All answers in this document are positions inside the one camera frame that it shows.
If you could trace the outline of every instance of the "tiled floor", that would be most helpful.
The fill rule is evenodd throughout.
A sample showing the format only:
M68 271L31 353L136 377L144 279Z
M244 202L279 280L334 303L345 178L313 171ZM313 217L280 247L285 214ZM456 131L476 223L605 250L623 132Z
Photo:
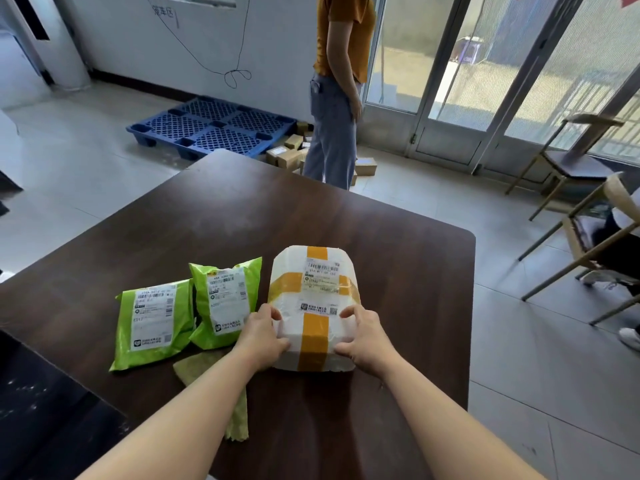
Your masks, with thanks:
M124 126L174 102L98 84L8 111L23 138L26 190L3 199L0 268L17 272L185 167L135 144ZM558 220L540 197L388 153L353 191L476 234L469 411L549 479L635 478L640 472L640 354L619 343L640 306L592 328L626 291L567 276L518 298L571 260L562 235L515 258Z

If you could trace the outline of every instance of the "chair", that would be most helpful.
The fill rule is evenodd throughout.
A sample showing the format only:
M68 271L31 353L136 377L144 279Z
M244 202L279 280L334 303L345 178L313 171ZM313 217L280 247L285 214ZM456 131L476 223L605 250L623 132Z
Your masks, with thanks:
M553 140L560 134L560 131L564 129L567 123L577 125L591 125L597 128L595 137L588 142L587 145L583 145L581 148L572 148L568 151L560 150L548 150L548 147L553 143ZM575 184L601 184L613 171L606 165L603 165L595 158L588 156L586 153L589 149L603 137L612 126L620 127L624 124L622 121L614 120L612 118L606 118L604 116L598 116L596 114L575 114L570 118L562 121L560 127L551 135L551 138L545 143L542 149L531 159L528 165L522 170L521 174L516 180L509 186L505 195L509 195L519 181L525 176L533 164L536 161L546 161L551 166L551 173L558 179L558 183L551 190L547 198L542 205L531 215L529 218L532 221L542 209L544 209L551 199L555 197L562 187L567 182Z
M544 290L544 288L548 287L551 283L556 282L558 279L562 278L565 274L571 272L578 266L584 266L587 268L587 270L578 274L576 276L576 279L580 279L591 270L601 271L603 269L610 269L612 271L617 271L612 267L604 266L602 260L598 261L598 255L610 245L612 245L622 237L628 235L629 233L631 233L631 231L640 226L640 209L631 199L631 196L620 181L619 175L619 173L614 173L607 177L606 181L604 181L603 184L599 185L596 190L591 192L583 201L576 205L565 217L562 218L560 222L558 222L558 224L549 229L546 234L544 234L535 244L533 244L518 258L518 261L522 261L534 249L539 247L540 244L545 242L551 235L558 231L560 227L562 227L566 234L567 241L569 242L569 247L574 259L571 264L565 266L562 270L551 276L547 281L539 284L538 286L533 288L533 290L524 295L522 297L523 301L528 300L536 293ZM592 236L597 229L604 226L605 220L599 219L597 217L579 215L579 213L581 210L585 209L590 202L595 201L600 197L606 198L613 207L619 209L620 211L622 211L622 213L631 218L631 220L633 220L633 223L631 225L628 225L624 229L620 229L617 233L608 237L601 243L594 244ZM631 276L631 278L640 280L640 269L633 276ZM609 318L610 316L621 312L629 306L640 302L640 294L637 292L632 293L634 295L633 298L627 300L614 310L602 315L599 318L596 318L595 320L590 322L590 324L596 325L606 318Z

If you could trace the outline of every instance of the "white package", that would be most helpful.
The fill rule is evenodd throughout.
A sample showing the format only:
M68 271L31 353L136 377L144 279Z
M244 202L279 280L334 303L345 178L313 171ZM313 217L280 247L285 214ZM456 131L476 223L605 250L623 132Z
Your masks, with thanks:
M351 371L354 363L336 355L340 342L355 336L355 317L340 318L360 302L353 263L336 248L290 246L276 256L271 270L269 302L282 314L273 321L278 338L291 347L274 367L287 371Z

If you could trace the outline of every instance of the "black wire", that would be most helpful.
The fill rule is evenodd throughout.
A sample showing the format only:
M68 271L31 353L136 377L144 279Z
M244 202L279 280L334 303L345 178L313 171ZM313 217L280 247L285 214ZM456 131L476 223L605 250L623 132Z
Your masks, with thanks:
M231 89L237 89L237 87L238 87L238 83L236 81L236 78L234 77L235 73L240 74L242 77L244 77L245 80L251 80L252 74L251 74L250 71L248 71L247 69L238 69L238 67L240 67L240 57L242 56L242 49L244 48L244 33L246 31L246 21L247 21L247 18L249 16L249 7L251 6L251 0L247 1L247 4L246 4L246 13L244 14L244 26L243 26L243 30L242 30L242 43L240 44L240 52L238 52L238 62L236 64L236 68L233 69L233 70L228 70L226 72L218 72L218 71L209 69L208 67L203 65L203 63L200 62L195 55L193 55L192 51L190 51L189 48L185 44L183 44L182 40L180 40L178 38L178 35L173 33L173 30L171 30L169 25L167 25L164 22L163 18L160 16L160 14L158 14L156 12L156 10L154 9L154 6L151 3L151 0L147 0L147 1L149 3L149 6L151 7L151 9L153 10L153 12L160 19L160 21L166 27L166 29L171 32L171 35L173 35L175 37L175 39L178 40L178 42L180 42L180 45L184 47L184 49L193 57L193 60L195 60L198 63L198 65L200 65L200 67L202 67L203 69L211 72L212 74L218 74L218 75L224 76L225 84L228 85ZM227 76L229 76L229 78L234 81L233 85L229 84L229 80L227 79Z

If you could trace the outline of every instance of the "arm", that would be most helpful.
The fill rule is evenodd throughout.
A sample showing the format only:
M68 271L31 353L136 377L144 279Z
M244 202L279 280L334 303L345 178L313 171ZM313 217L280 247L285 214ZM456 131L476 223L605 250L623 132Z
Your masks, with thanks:
M203 480L242 388L289 348L270 305L249 315L236 346L196 382L96 461L78 480Z
M378 314L349 306L340 316L356 316L353 342L335 352L389 387L402 410L429 468L438 480L542 480L500 439L453 402L396 352Z
M331 72L340 87L349 98L351 115L358 122L362 114L362 103L358 88L353 79L348 48L353 22L329 22L329 34L326 42L326 58Z

